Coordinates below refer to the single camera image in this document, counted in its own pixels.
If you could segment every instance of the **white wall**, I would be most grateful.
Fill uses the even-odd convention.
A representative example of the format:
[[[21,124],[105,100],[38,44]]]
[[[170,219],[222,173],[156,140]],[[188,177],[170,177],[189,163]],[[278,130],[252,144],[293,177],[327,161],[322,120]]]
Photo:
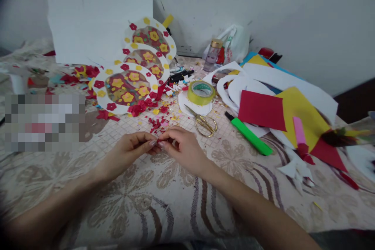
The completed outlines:
[[[46,0],[5,0],[0,46],[50,36]],[[332,95],[375,77],[374,0],[155,0],[154,17],[170,26],[179,54],[200,55],[232,23],[252,32],[255,51],[268,46],[279,64]]]

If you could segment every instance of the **plastic bag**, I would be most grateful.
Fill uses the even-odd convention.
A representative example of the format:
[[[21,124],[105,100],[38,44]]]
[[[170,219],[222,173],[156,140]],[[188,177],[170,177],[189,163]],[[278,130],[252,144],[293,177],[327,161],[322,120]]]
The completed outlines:
[[[224,64],[228,64],[232,61],[241,63],[249,51],[250,30],[245,30],[240,25],[231,25],[215,38],[224,42]],[[206,60],[210,44],[203,52],[202,59],[204,60]]]

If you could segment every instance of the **forearm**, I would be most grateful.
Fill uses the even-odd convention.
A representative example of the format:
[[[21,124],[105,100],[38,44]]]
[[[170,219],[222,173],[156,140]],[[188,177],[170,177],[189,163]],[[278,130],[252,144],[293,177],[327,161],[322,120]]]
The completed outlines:
[[[283,211],[237,181],[212,161],[202,177],[231,203],[265,249],[320,249],[315,241]]]
[[[37,248],[49,243],[105,184],[106,181],[94,170],[70,181],[62,190],[12,220],[8,225],[11,238],[23,248]]]

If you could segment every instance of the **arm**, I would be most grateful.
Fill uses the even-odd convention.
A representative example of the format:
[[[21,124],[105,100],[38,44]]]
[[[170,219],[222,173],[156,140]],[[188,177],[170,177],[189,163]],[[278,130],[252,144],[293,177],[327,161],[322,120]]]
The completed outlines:
[[[174,126],[159,137],[163,149],[190,173],[212,184],[231,203],[265,249],[320,249],[283,211],[209,160],[195,135]]]
[[[142,154],[160,152],[155,144],[156,137],[146,132],[124,135],[93,170],[12,220],[7,225],[11,240],[25,249],[47,245],[100,188],[120,176]]]

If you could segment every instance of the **hand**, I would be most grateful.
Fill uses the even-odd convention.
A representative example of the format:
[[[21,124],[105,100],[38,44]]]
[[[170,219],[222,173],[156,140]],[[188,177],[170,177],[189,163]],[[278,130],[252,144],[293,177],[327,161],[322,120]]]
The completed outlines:
[[[202,177],[211,161],[198,144],[195,134],[179,126],[173,126],[159,136],[159,145],[166,153],[195,176]]]
[[[123,135],[105,158],[95,167],[96,174],[104,181],[120,176],[144,153],[155,155],[161,152],[156,147],[157,138],[147,132]]]

